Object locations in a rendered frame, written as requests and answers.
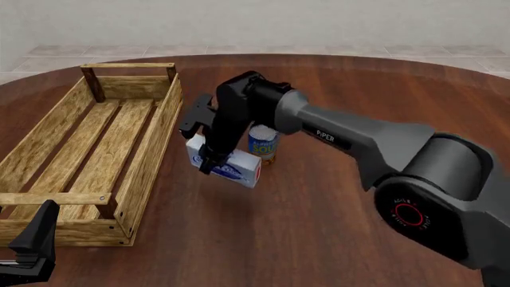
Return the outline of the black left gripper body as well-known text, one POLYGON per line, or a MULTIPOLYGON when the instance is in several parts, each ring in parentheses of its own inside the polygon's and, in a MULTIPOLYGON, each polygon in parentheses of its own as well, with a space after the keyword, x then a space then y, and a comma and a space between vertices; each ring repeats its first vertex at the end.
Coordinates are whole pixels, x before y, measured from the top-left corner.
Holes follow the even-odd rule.
POLYGON ((20 261, 0 260, 0 283, 38 283, 48 281, 54 270, 52 258, 34 254, 21 256, 20 261))

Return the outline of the blue yellow soup can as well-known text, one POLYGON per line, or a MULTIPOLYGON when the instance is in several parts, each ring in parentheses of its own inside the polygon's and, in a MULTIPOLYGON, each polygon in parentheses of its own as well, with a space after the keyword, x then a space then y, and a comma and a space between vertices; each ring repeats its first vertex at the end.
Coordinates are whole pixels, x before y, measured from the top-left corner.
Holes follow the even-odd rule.
POLYGON ((252 124, 248 132, 248 150, 261 158, 262 164, 272 164, 276 159, 280 133, 263 124, 252 124))

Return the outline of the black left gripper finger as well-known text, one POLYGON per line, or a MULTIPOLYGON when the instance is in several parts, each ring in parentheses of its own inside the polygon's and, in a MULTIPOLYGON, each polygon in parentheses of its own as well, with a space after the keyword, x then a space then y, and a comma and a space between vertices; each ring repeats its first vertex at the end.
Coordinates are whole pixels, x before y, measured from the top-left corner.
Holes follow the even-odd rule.
POLYGON ((46 200, 28 226, 8 245, 17 254, 54 255, 60 207, 46 200))

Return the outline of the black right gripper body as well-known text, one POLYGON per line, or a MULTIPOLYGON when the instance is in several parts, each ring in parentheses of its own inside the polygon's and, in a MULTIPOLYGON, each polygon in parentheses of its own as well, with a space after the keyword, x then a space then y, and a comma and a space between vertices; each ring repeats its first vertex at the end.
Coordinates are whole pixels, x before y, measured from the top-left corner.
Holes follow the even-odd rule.
POLYGON ((245 132, 244 121, 214 119, 206 133, 206 146, 216 153, 230 153, 245 132))

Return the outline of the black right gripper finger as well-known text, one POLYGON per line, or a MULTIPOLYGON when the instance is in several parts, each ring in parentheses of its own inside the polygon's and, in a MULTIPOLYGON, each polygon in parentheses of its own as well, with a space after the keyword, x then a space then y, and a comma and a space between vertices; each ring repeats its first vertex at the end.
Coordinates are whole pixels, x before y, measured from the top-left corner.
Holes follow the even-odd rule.
POLYGON ((215 167, 222 167, 226 164, 232 152, 232 148, 212 147, 203 144, 198 150, 198 155, 202 159, 199 171, 206 175, 210 174, 215 167))

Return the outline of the wooden slat tray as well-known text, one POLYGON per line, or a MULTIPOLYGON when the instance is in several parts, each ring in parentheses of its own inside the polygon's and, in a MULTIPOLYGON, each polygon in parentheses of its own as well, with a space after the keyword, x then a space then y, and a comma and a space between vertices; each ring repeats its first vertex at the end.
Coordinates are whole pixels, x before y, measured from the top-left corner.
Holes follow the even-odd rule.
POLYGON ((131 246, 182 106, 174 64, 163 76, 83 76, 0 162, 0 246, 46 200, 61 207, 59 246, 131 246))

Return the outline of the white blue cream cheese box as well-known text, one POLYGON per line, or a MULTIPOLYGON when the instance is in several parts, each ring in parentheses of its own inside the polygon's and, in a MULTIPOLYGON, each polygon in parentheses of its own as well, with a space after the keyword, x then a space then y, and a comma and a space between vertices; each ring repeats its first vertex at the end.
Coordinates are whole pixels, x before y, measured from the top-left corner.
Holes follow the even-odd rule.
MULTIPOLYGON (((202 157, 199 155, 199 149, 205 143, 205 137, 199 134, 186 141, 186 149, 190 163, 200 168, 202 157)), ((242 150, 234 150, 226 162, 221 167, 214 167, 210 172, 211 175, 219 176, 239 183, 244 187, 254 188, 260 178, 261 158, 251 155, 242 150)))

